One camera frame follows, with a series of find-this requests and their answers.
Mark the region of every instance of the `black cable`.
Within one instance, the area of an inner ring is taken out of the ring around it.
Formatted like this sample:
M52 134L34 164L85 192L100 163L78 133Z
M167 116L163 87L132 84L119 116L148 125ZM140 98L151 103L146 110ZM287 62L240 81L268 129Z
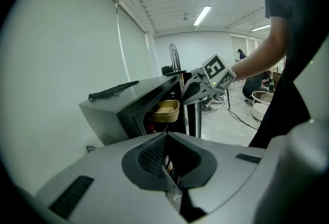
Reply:
M169 123L167 123L165 129L163 130L164 132L166 132L166 130L167 130L167 128L168 128L168 125L169 125Z
M230 112L231 116L232 116L234 119L236 119L236 120L238 120L238 121L244 123L245 125L249 126L250 128L255 129L255 130L258 130L257 128L252 127L251 125L249 125L249 124L247 124L246 122L242 121L242 120L239 118L239 116L237 116L234 112L231 111L230 94L228 93L228 89L226 89L226 93L227 93L227 102L228 102L228 109L227 109L227 110Z
M217 110L222 110L222 108L212 108L210 111L203 112L202 115L206 115L206 114L210 114L210 113L214 113L214 112L221 113Z
M89 152L91 152L91 151L96 150L97 148L94 147L94 146L91 146L91 145L87 145L87 146L86 146L86 149L87 149L87 153L89 153Z

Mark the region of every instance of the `person in background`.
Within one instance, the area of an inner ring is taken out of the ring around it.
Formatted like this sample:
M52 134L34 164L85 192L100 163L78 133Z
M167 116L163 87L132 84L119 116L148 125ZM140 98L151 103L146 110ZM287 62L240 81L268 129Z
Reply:
M240 56L239 56L239 60L235 60L236 62L239 62L240 60L244 59L246 57L245 53L241 50L241 49L238 49L237 50L237 53L240 53Z
M268 89L263 85L263 82L266 82L263 77L267 74L268 72L265 71L263 73L257 74L246 79L245 85L242 88L242 93L246 97L246 102L248 102L248 100L253 99L251 94L254 91L268 91Z
M268 70L268 71L263 72L262 84L264 86L268 87L270 80L271 80L271 71Z
M286 135L294 126L310 119L294 80L328 34L328 25L317 27L325 22L324 17L328 18L324 13L326 6L323 0L265 0L269 35L257 50L232 69L236 79L242 80L268 70L285 56L286 62L271 104L249 146L267 148L273 137Z

